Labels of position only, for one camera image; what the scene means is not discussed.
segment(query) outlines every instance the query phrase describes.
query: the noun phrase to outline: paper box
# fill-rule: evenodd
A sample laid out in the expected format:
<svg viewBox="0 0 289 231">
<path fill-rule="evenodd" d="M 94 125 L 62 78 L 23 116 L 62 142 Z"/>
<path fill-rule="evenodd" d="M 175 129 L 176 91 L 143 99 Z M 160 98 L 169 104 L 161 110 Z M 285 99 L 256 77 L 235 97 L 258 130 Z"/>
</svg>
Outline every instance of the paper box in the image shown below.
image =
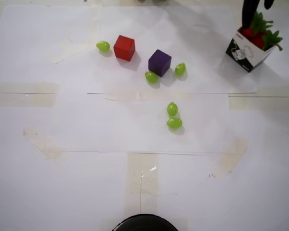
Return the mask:
<svg viewBox="0 0 289 231">
<path fill-rule="evenodd" d="M 233 36 L 226 53 L 248 72 L 264 62 L 274 50 L 275 46 L 267 51 L 251 43 L 239 30 Z"/>
</svg>

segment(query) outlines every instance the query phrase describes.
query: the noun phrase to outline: black object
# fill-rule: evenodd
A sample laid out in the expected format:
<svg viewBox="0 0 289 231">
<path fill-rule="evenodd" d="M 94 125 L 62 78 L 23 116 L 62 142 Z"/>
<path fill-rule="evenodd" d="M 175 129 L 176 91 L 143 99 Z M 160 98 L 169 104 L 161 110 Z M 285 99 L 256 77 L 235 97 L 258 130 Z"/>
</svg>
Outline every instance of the black object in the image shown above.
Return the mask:
<svg viewBox="0 0 289 231">
<path fill-rule="evenodd" d="M 165 219 L 152 214 L 139 214 L 125 219 L 112 231 L 178 231 Z"/>
<path fill-rule="evenodd" d="M 249 28 L 256 13 L 260 0 L 244 0 L 242 9 L 242 25 Z M 274 0 L 264 0 L 264 7 L 268 10 L 273 5 Z"/>
</svg>

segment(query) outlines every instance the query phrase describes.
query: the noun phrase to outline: strawberry leaf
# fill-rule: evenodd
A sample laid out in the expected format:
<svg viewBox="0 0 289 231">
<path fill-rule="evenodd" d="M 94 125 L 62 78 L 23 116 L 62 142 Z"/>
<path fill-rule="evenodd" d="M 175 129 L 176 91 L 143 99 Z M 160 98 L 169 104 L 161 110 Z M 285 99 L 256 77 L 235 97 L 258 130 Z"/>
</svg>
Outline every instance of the strawberry leaf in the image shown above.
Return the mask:
<svg viewBox="0 0 289 231">
<path fill-rule="evenodd" d="M 278 37 L 279 31 L 276 31 L 272 33 L 271 30 L 267 31 L 266 35 L 263 35 L 262 39 L 264 41 L 263 50 L 266 51 L 267 49 L 270 49 L 273 46 L 277 46 L 280 51 L 283 50 L 283 48 L 278 44 L 281 40 L 283 40 L 282 37 Z"/>
</svg>

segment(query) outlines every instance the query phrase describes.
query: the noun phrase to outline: black round object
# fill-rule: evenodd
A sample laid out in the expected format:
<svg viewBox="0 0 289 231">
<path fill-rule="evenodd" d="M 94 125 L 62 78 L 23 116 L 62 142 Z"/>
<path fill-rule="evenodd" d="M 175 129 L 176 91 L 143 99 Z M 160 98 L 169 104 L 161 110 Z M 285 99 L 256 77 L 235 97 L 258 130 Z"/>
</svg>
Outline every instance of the black round object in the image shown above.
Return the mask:
<svg viewBox="0 0 289 231">
<path fill-rule="evenodd" d="M 125 219 L 112 231 L 178 231 L 168 221 L 152 214 L 139 214 Z"/>
</svg>

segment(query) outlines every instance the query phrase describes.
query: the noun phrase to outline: green leaves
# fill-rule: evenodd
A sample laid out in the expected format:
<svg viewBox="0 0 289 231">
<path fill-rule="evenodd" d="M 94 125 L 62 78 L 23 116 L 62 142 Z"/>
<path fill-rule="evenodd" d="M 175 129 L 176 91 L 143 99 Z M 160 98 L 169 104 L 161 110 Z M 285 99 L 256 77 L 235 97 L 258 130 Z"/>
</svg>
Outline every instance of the green leaves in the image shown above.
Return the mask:
<svg viewBox="0 0 289 231">
<path fill-rule="evenodd" d="M 278 46 L 279 50 L 282 51 L 282 47 L 278 44 L 281 40 L 283 40 L 282 37 L 278 36 L 279 31 L 272 33 L 271 30 L 268 30 L 268 28 L 272 26 L 272 23 L 273 21 L 265 21 L 262 13 L 256 12 L 250 27 L 253 29 L 254 35 L 257 35 L 260 32 L 264 33 L 262 36 L 264 41 L 264 51 L 273 46 Z"/>
<path fill-rule="evenodd" d="M 273 21 L 265 21 L 263 14 L 256 12 L 250 27 L 253 28 L 254 35 L 257 35 L 259 32 L 266 32 L 266 30 L 272 26 L 268 25 L 268 23 L 272 24 Z"/>
<path fill-rule="evenodd" d="M 266 35 L 262 36 L 262 39 L 264 41 L 264 47 L 263 50 L 266 51 L 267 49 L 270 49 L 273 46 L 277 46 L 279 51 L 282 51 L 283 48 L 278 44 L 281 40 L 283 40 L 282 37 L 278 36 L 279 30 L 272 33 L 271 30 L 267 31 Z"/>
</svg>

